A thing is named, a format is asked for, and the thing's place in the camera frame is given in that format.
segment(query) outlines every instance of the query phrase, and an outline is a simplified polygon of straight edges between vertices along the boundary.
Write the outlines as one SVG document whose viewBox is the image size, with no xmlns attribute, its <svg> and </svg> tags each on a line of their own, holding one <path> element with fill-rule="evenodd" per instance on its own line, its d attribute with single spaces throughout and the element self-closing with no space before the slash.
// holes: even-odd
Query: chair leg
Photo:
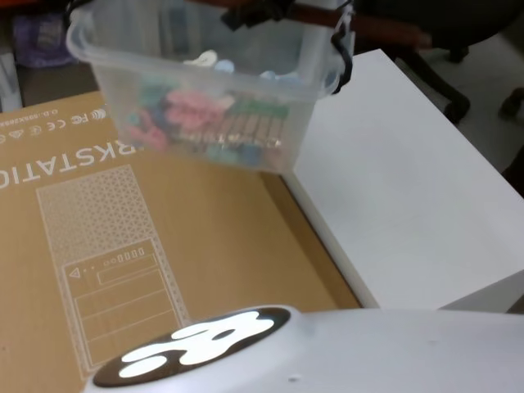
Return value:
<svg viewBox="0 0 524 393">
<path fill-rule="evenodd" d="M 469 55 L 469 47 L 457 47 L 449 51 L 448 61 L 455 64 L 462 63 L 467 55 Z"/>
<path fill-rule="evenodd" d="M 399 56 L 396 51 L 388 51 L 386 50 L 385 48 L 382 49 L 384 51 L 384 53 L 386 54 L 386 56 L 388 56 L 390 58 L 391 61 L 395 62 L 397 57 Z"/>
<path fill-rule="evenodd" d="M 468 98 L 443 80 L 415 51 L 402 51 L 399 53 L 399 58 L 426 84 L 451 101 L 445 108 L 444 115 L 453 124 L 458 124 L 471 106 Z"/>
<path fill-rule="evenodd" d="M 524 88 L 516 88 L 511 96 L 504 100 L 500 107 L 499 115 L 501 117 L 515 117 L 524 101 Z"/>
<path fill-rule="evenodd" d="M 502 175 L 521 194 L 521 197 L 524 197 L 524 147 Z"/>
</svg>

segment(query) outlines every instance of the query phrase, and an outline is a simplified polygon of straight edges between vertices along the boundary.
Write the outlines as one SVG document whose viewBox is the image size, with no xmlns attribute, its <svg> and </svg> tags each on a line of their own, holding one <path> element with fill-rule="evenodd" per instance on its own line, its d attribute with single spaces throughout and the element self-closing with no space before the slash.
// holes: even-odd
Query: blue object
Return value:
<svg viewBox="0 0 524 393">
<path fill-rule="evenodd" d="M 245 166 L 259 166 L 262 157 L 262 147 L 247 143 L 241 149 L 242 164 Z"/>
<path fill-rule="evenodd" d="M 151 116 L 152 122 L 155 123 L 156 127 L 162 131 L 169 131 L 172 128 L 172 125 L 165 119 L 162 108 L 155 107 L 150 109 L 148 112 Z"/>
<path fill-rule="evenodd" d="M 262 74 L 260 74 L 260 77 L 268 80 L 277 80 L 277 75 L 274 73 L 274 71 L 264 71 Z"/>
<path fill-rule="evenodd" d="M 131 125 L 140 126 L 141 120 L 140 120 L 140 116 L 138 115 L 138 113 L 132 113 L 131 115 L 129 115 L 128 123 L 130 123 Z"/>
<path fill-rule="evenodd" d="M 288 84 L 302 84 L 302 81 L 298 78 L 298 76 L 295 75 L 277 75 L 277 80 L 280 80 Z"/>
<path fill-rule="evenodd" d="M 232 74 L 235 72 L 235 65 L 230 60 L 221 60 L 215 64 L 215 71 L 226 72 Z"/>
</svg>

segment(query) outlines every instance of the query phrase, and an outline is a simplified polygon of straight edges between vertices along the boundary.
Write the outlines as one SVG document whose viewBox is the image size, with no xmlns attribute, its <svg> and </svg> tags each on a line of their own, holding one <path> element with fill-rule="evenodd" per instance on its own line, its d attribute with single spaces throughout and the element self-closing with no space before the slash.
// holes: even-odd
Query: black circle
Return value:
<svg viewBox="0 0 524 393">
<path fill-rule="evenodd" d="M 259 313 L 258 317 L 256 319 L 263 320 L 263 319 L 269 319 L 273 321 L 273 326 L 262 332 L 255 334 L 254 336 L 247 337 L 235 344 L 233 344 L 226 353 L 212 359 L 208 360 L 206 362 L 200 363 L 200 364 L 193 364 L 193 365 L 185 365 L 180 363 L 180 357 L 185 354 L 184 350 L 170 350 L 166 352 L 162 352 L 160 355 L 167 358 L 167 361 L 160 366 L 159 368 L 150 371 L 149 373 L 144 373 L 142 375 L 138 375 L 136 377 L 127 377 L 122 378 L 119 375 L 120 370 L 125 368 L 126 366 L 129 366 L 130 363 L 125 363 L 122 361 L 122 356 L 125 354 L 122 354 L 121 356 L 111 360 L 109 363 L 107 363 L 105 366 L 100 368 L 98 372 L 95 374 L 93 378 L 93 383 L 96 386 L 99 387 L 122 387 L 122 386 L 132 386 L 137 385 L 141 383 L 146 382 L 153 382 L 157 381 L 159 379 L 167 378 L 167 377 L 173 377 L 175 375 L 178 375 L 180 373 L 186 373 L 188 371 L 191 371 L 196 368 L 200 368 L 203 366 L 206 366 L 207 364 L 212 364 L 213 362 L 216 362 L 220 359 L 223 359 L 231 354 L 234 354 L 240 350 L 243 350 L 247 348 L 248 346 L 251 346 L 255 344 L 256 342 L 263 340 L 270 334 L 276 332 L 279 328 L 281 328 L 291 317 L 291 313 L 287 309 L 280 309 L 277 307 L 263 307 L 259 309 L 249 309 L 249 310 L 243 310 L 232 314 L 227 314 L 218 318 L 212 318 L 207 319 L 206 321 L 202 322 L 214 322 L 219 321 L 220 319 L 229 318 L 234 315 L 244 314 L 248 311 L 257 311 Z M 232 334 L 234 330 L 228 329 L 224 332 L 221 332 L 220 334 L 217 334 L 215 337 L 213 337 L 213 340 L 219 340 L 220 338 L 224 338 L 230 334 Z M 134 348 L 133 350 L 136 350 L 138 348 L 142 348 L 144 346 L 149 346 L 152 344 L 159 344 L 159 343 L 166 343 L 170 341 L 175 341 L 171 338 L 172 333 L 165 334 L 164 336 L 158 337 L 153 341 L 148 342 L 147 344 L 143 346 L 139 346 L 137 348 Z"/>
<path fill-rule="evenodd" d="M 217 334 L 215 337 L 213 337 L 212 340 L 220 340 L 221 338 L 225 338 L 229 336 L 231 333 L 235 333 L 235 329 L 229 329 L 229 330 L 226 330 L 225 332 L 221 332 Z"/>
</svg>

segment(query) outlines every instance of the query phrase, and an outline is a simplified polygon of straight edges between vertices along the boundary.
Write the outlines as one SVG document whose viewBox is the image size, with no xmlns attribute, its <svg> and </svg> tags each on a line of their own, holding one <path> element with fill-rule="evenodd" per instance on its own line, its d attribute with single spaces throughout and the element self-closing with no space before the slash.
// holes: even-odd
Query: pink object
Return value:
<svg viewBox="0 0 524 393">
<path fill-rule="evenodd" d="M 171 124 L 180 124 L 186 130 L 218 123 L 224 117 L 224 107 L 199 92 L 174 90 L 166 98 L 172 106 L 165 112 L 165 118 Z"/>
<path fill-rule="evenodd" d="M 128 134 L 135 140 L 142 142 L 144 145 L 151 147 L 157 151 L 165 151 L 169 145 L 169 141 L 161 129 L 155 126 L 151 117 L 146 111 L 140 112 L 140 119 L 146 131 L 142 131 L 139 127 L 128 125 Z"/>
</svg>

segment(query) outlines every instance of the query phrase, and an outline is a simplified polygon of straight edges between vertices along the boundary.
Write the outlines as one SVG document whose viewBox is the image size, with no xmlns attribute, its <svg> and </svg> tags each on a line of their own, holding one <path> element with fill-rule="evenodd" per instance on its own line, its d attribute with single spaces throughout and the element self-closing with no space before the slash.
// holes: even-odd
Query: purple bag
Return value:
<svg viewBox="0 0 524 393">
<path fill-rule="evenodd" d="M 66 48 L 61 14 L 17 16 L 13 20 L 16 62 L 29 68 L 64 66 L 76 60 Z"/>
</svg>

